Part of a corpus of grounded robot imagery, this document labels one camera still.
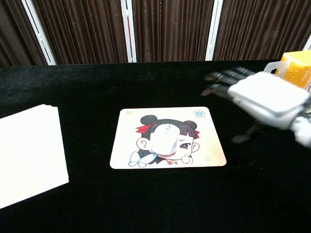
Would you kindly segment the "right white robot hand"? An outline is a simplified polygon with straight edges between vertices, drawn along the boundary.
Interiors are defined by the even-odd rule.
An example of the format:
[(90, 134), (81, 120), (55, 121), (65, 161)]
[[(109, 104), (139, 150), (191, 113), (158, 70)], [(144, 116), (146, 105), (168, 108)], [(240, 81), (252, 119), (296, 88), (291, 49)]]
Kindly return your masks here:
[(210, 82), (201, 96), (214, 94), (227, 99), (255, 119), (255, 124), (234, 143), (248, 141), (265, 126), (291, 130), (295, 140), (304, 147), (311, 146), (311, 95), (275, 74), (253, 72), (234, 67), (212, 72), (204, 77)]

